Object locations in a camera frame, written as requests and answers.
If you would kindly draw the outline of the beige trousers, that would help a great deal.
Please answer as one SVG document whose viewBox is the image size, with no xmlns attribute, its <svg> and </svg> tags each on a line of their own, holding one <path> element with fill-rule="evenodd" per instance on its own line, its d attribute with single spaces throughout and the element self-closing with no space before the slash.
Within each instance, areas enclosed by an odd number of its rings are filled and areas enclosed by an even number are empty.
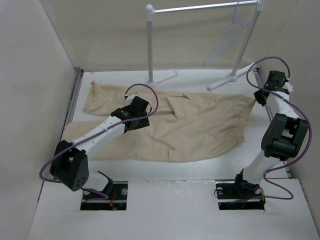
<svg viewBox="0 0 320 240">
<path fill-rule="evenodd" d="M 255 100 L 242 94 L 132 89 L 157 108 L 150 125 L 129 131 L 101 148 L 95 161 L 187 163 L 222 156 L 245 141 Z"/>
</svg>

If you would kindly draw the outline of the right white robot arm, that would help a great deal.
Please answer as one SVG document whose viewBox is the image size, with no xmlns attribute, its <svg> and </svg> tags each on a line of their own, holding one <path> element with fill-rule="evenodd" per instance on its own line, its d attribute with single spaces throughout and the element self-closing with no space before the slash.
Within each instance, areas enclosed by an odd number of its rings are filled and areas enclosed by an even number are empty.
<svg viewBox="0 0 320 240">
<path fill-rule="evenodd" d="M 290 102 L 290 83 L 285 73 L 272 70 L 266 83 L 254 93 L 262 106 L 274 106 L 276 113 L 263 135 L 261 151 L 254 161 L 234 179 L 233 194 L 239 199 L 260 199 L 257 193 L 266 175 L 277 170 L 279 162 L 297 157 L 306 136 L 311 136 L 307 117 L 299 118 L 298 108 Z"/>
</svg>

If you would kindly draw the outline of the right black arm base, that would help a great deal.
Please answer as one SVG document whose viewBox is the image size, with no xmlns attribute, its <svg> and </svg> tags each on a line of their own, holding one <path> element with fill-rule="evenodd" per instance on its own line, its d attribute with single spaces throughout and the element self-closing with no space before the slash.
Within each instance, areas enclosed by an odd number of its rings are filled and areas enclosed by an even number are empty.
<svg viewBox="0 0 320 240">
<path fill-rule="evenodd" d="M 218 182 L 215 184 L 214 196 L 219 210 L 264 210 L 266 201 L 261 189 L 236 189 L 234 183 Z"/>
</svg>

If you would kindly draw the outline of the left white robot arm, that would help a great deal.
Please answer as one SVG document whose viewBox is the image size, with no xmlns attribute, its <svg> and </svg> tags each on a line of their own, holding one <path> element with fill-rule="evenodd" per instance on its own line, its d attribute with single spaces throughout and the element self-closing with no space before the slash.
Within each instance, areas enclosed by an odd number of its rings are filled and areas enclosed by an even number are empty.
<svg viewBox="0 0 320 240">
<path fill-rule="evenodd" d="M 114 110 L 90 132 L 71 142 L 62 140 L 56 147 L 50 174 L 73 192 L 94 190 L 100 199 L 108 199 L 112 195 L 110 180 L 91 171 L 89 160 L 113 139 L 150 125 L 147 117 L 149 102 L 136 95 L 127 102 L 128 105 Z"/>
</svg>

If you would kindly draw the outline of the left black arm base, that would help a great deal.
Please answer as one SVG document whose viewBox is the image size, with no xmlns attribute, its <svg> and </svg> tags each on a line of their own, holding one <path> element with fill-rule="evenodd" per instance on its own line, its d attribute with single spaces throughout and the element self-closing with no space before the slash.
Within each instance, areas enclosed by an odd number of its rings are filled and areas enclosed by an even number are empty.
<svg viewBox="0 0 320 240">
<path fill-rule="evenodd" d="M 81 211 L 126 211 L 128 198 L 127 181 L 108 183 L 102 192 L 83 191 Z"/>
</svg>

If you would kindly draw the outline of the white clothes rack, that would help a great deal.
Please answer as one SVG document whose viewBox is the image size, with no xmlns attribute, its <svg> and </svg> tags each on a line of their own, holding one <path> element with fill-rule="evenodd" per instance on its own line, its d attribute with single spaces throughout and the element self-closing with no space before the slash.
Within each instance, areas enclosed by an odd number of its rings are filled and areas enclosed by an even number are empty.
<svg viewBox="0 0 320 240">
<path fill-rule="evenodd" d="M 253 17 L 251 21 L 241 22 L 237 20 L 237 8 L 239 6 L 251 6 L 256 5 L 255 11 L 253 14 Z M 237 59 L 235 61 L 235 64 L 233 66 L 232 72 L 229 73 L 226 77 L 215 81 L 214 83 L 210 84 L 207 89 L 209 91 L 213 91 L 219 87 L 222 87 L 225 84 L 235 82 L 238 78 L 243 76 L 250 67 L 253 66 L 253 64 L 250 64 L 242 69 L 239 68 L 240 63 L 242 61 L 242 58 L 244 56 L 244 53 L 247 49 L 249 40 L 251 38 L 251 35 L 254 31 L 255 25 L 257 23 L 257 20 L 259 18 L 259 15 L 261 11 L 263 10 L 263 7 L 265 5 L 264 0 L 244 0 L 244 1 L 237 1 L 237 2 L 226 2 L 226 3 L 214 3 L 214 4 L 206 4 L 206 5 L 193 5 L 193 6 L 181 6 L 181 7 L 173 7 L 173 8 L 164 8 L 164 9 L 154 9 L 154 7 L 151 4 L 147 4 L 145 6 L 145 13 L 146 13 L 146 30 L 147 30 L 147 59 L 148 59 L 148 85 L 155 86 L 157 84 L 160 84 L 161 82 L 165 82 L 167 79 L 161 80 L 161 81 L 154 81 L 154 75 L 153 75 L 153 19 L 156 14 L 162 14 L 162 13 L 170 13 L 170 12 L 182 12 L 182 11 L 192 11 L 192 10 L 202 10 L 202 9 L 213 9 L 213 8 L 223 8 L 223 7 L 234 7 L 234 13 L 233 18 L 231 21 L 230 26 L 228 29 L 224 32 L 222 38 L 218 41 L 214 49 L 211 51 L 209 56 L 204 60 L 203 65 L 207 67 L 209 64 L 214 62 L 216 58 L 218 58 L 220 55 L 225 53 L 229 47 L 234 44 L 237 40 L 239 40 L 242 35 L 245 35 L 245 38 L 243 40 L 242 46 L 240 48 L 239 54 L 237 56 Z M 227 46 L 221 50 L 220 52 L 217 52 L 217 48 L 222 44 L 223 40 L 227 36 L 227 33 L 235 26 L 235 25 L 241 25 L 243 27 L 243 30 L 236 36 L 230 43 L 227 44 Z"/>
</svg>

